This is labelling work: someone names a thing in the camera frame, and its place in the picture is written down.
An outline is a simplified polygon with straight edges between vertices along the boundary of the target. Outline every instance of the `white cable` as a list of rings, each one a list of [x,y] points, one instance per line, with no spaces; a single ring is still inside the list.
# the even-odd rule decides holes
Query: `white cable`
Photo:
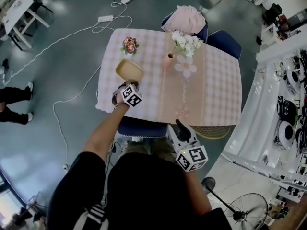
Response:
[[[64,38],[61,38],[61,39],[57,40],[56,42],[50,44],[47,48],[43,49],[42,52],[40,52],[37,56],[35,56],[34,59],[31,60],[28,64],[24,65],[19,71],[17,71],[16,73],[13,73],[13,71],[11,71],[10,78],[8,79],[7,82],[5,82],[5,79],[3,79],[3,84],[4,84],[4,85],[7,85],[7,84],[11,81],[11,79],[12,79],[14,76],[16,76],[17,74],[19,74],[20,72],[22,72],[27,66],[29,66],[33,61],[35,61],[35,60],[37,59],[37,57],[39,57],[41,54],[43,54],[46,50],[48,50],[49,48],[51,48],[54,44],[56,44],[56,43],[58,43],[58,42],[60,42],[60,41],[62,41],[62,40],[64,40],[64,39],[66,39],[66,38],[68,38],[68,37],[70,37],[70,36],[72,36],[72,35],[75,35],[75,34],[77,34],[77,33],[79,33],[79,32],[82,32],[82,31],[85,31],[85,30],[88,30],[88,29],[92,29],[92,32],[95,33],[95,34],[96,34],[96,33],[100,33],[100,32],[102,32],[102,31],[105,30],[105,29],[111,29],[111,30],[114,31],[114,29],[113,29],[113,28],[110,28],[109,26],[114,22],[114,20],[116,20],[116,19],[118,19],[118,18],[123,18],[123,17],[129,17],[129,18],[131,19],[131,22],[126,26],[126,28],[128,28],[128,27],[131,25],[133,19],[132,19],[130,16],[126,16],[126,15],[121,16],[121,15],[126,11],[126,9],[127,9],[127,7],[128,7],[127,4],[122,4],[122,3],[117,3],[117,2],[111,3],[111,6],[112,6],[112,7],[118,7],[118,6],[121,6],[121,5],[125,5],[125,6],[126,6],[125,9],[124,9],[123,12],[121,12],[117,17],[115,17],[107,26],[105,26],[105,27],[97,26],[97,25],[100,23],[100,22],[98,22],[98,23],[96,23],[96,24],[93,25],[93,26],[90,26],[90,27],[81,29],[81,30],[79,30],[79,31],[77,31],[77,32],[75,32],[75,33],[69,34],[68,36],[66,36],[66,37],[64,37]],[[69,169],[69,166],[70,166],[70,164],[69,164],[69,159],[68,159],[68,151],[69,151],[69,149],[68,149],[68,144],[67,144],[66,138],[65,138],[65,136],[64,136],[64,134],[63,134],[63,131],[62,131],[62,127],[61,127],[61,124],[60,124],[60,121],[59,121],[59,117],[57,116],[57,113],[56,113],[56,110],[55,110],[55,105],[56,105],[57,103],[67,103],[67,102],[70,102],[70,101],[73,101],[73,100],[77,99],[77,98],[84,92],[86,86],[87,86],[88,83],[92,80],[92,78],[93,78],[94,75],[99,71],[100,68],[101,68],[101,65],[97,68],[97,70],[94,72],[94,74],[93,74],[93,75],[90,77],[90,79],[86,82],[85,86],[83,87],[83,89],[81,90],[81,92],[80,92],[78,95],[76,95],[75,97],[73,97],[73,98],[71,98],[71,99],[69,99],[69,100],[66,100],[66,101],[57,101],[57,102],[54,102],[54,103],[53,103],[53,113],[54,113],[54,116],[55,116],[56,119],[57,119],[58,126],[59,126],[59,131],[60,131],[60,133],[61,133],[61,136],[62,136],[62,138],[63,138],[63,140],[64,140],[64,142],[65,142],[65,146],[66,146],[66,163],[67,163],[67,164],[64,165],[64,169],[65,169],[65,170]]]

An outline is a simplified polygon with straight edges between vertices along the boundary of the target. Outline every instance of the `person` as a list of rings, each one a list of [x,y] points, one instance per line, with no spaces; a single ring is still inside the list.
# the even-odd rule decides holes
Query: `person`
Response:
[[[48,230],[231,229],[223,211],[212,210],[196,171],[174,163],[165,139],[129,142],[111,169],[103,208],[110,144],[129,106],[116,96],[114,111],[96,128],[47,209]]]
[[[11,111],[6,105],[20,101],[30,101],[32,98],[33,83],[29,82],[24,90],[5,87],[0,89],[0,122],[12,122],[26,125],[33,118],[32,113],[18,114]]]

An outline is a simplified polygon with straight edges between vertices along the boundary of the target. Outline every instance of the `pink checkered tablecloth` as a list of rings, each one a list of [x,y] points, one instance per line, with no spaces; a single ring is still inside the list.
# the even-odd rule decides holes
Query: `pink checkered tablecloth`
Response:
[[[137,53],[131,57],[120,51],[126,36],[136,38],[140,45]],[[96,108],[109,113],[113,111],[112,93],[124,82],[116,74],[115,69],[122,59],[129,58],[144,70],[140,84],[140,93],[143,95],[143,100],[136,107],[130,108],[126,116],[166,123],[174,123],[175,118],[179,118],[181,121],[195,126],[236,125],[240,120],[242,101],[238,60],[215,47],[202,44],[201,48],[198,49],[199,52],[195,54],[201,56],[203,61],[196,65],[197,72],[191,72],[191,77],[187,79],[183,77],[182,72],[173,70],[174,74],[170,74],[171,78],[166,78],[162,60],[169,50],[169,44],[168,33],[142,29],[116,29],[106,47],[102,61]],[[174,60],[181,63],[184,57],[178,55],[177,59]],[[197,79],[193,78],[193,76],[196,77],[197,73],[202,74],[202,81],[192,82],[193,79]],[[184,90],[180,88],[178,91],[169,87],[166,88],[165,86],[170,86],[168,80],[181,82],[183,87],[184,85],[186,87],[183,88]],[[185,81],[190,81],[194,86],[199,86],[203,96],[194,98],[195,91],[189,91]],[[163,104],[164,101],[172,101],[169,98],[170,96],[174,96],[174,99],[180,97],[181,100],[182,91],[186,95],[184,98],[189,100],[189,103],[178,104],[176,107]]]

